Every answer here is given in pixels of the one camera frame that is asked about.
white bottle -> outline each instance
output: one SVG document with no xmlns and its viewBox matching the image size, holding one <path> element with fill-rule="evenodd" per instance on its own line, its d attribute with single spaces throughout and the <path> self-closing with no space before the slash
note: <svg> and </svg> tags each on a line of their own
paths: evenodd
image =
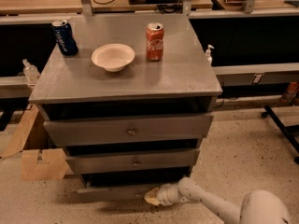
<svg viewBox="0 0 299 224">
<path fill-rule="evenodd" d="M 25 74 L 28 80 L 28 85 L 34 86 L 37 83 L 37 80 L 40 76 L 36 66 L 28 63 L 27 59 L 22 60 L 22 63 L 25 66 L 23 69 L 23 73 Z"/>
<path fill-rule="evenodd" d="M 211 49 L 214 49 L 214 47 L 211 45 L 207 45 L 206 57 L 210 65 L 212 65 L 212 61 L 213 61 L 213 58 L 211 56 L 212 53 Z"/>
</svg>

gray cabinet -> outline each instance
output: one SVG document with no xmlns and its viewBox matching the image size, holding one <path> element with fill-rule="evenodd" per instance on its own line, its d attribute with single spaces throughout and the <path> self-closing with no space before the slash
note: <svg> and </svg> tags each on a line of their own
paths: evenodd
<svg viewBox="0 0 299 224">
<path fill-rule="evenodd" d="M 145 58 L 151 21 L 165 29 L 164 57 L 157 63 Z M 143 198 L 189 176 L 221 88 L 188 19 L 105 15 L 72 22 L 82 49 L 72 58 L 52 53 L 30 102 L 81 177 L 78 193 L 88 201 Z M 135 50 L 135 60 L 112 74 L 95 67 L 90 55 L 113 37 Z"/>
</svg>

can lid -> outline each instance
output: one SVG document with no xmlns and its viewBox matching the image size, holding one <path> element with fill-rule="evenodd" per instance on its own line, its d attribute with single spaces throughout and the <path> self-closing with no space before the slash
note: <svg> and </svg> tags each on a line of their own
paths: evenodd
<svg viewBox="0 0 299 224">
<path fill-rule="evenodd" d="M 65 26 L 67 25 L 67 20 L 58 20 L 52 23 L 52 26 Z"/>
<path fill-rule="evenodd" d="M 148 24 L 148 28 L 151 29 L 152 31 L 159 31 L 163 29 L 163 25 L 160 24 L 159 22 L 152 22 Z"/>
</svg>

soda can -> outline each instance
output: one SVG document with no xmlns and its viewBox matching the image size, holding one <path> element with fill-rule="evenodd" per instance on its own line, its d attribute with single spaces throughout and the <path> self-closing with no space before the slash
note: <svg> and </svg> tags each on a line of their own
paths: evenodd
<svg viewBox="0 0 299 224">
<path fill-rule="evenodd" d="M 78 47 L 73 37 L 71 24 L 67 20 L 55 21 L 52 23 L 52 30 L 60 52 L 64 56 L 73 56 L 78 53 Z"/>
<path fill-rule="evenodd" d="M 159 22 L 149 23 L 147 26 L 147 59 L 160 61 L 164 51 L 164 28 Z"/>
</svg>

red soda can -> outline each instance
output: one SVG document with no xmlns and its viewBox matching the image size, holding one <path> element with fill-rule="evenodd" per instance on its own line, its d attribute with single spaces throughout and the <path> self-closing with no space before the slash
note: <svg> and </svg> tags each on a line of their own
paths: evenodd
<svg viewBox="0 0 299 224">
<path fill-rule="evenodd" d="M 159 61 L 163 57 L 164 50 L 164 28 L 158 22 L 153 22 L 147 26 L 147 59 Z"/>
</svg>

